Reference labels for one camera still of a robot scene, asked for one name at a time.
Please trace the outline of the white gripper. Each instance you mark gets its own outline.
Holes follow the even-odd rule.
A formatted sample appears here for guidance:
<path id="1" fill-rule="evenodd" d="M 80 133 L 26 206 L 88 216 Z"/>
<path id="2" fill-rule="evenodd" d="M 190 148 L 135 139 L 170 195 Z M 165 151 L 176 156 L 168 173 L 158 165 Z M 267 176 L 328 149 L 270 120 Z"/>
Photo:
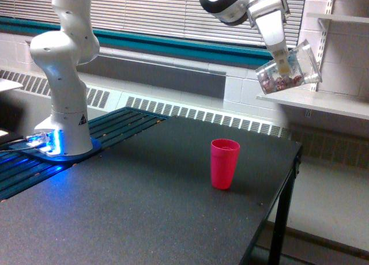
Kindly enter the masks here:
<path id="1" fill-rule="evenodd" d="M 253 0 L 247 6 L 247 15 L 252 28 L 261 34 L 280 75 L 289 75 L 288 50 L 284 24 L 289 16 L 287 0 Z"/>

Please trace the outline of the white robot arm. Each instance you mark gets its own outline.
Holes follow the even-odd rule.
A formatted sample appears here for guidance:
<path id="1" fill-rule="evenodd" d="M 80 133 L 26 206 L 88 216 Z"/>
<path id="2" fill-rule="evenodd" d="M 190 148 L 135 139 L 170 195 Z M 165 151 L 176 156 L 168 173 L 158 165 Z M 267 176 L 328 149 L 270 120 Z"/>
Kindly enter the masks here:
<path id="1" fill-rule="evenodd" d="M 289 72 L 284 24 L 287 0 L 199 0 L 202 8 L 222 23 L 249 21 L 261 34 L 281 74 Z M 30 53 L 45 73 L 51 91 L 51 115 L 35 127 L 43 135 L 30 147 L 50 157 L 69 157 L 92 150 L 87 117 L 86 85 L 77 66 L 93 61 L 100 50 L 91 24 L 91 0 L 52 0 L 61 28 L 35 36 Z"/>

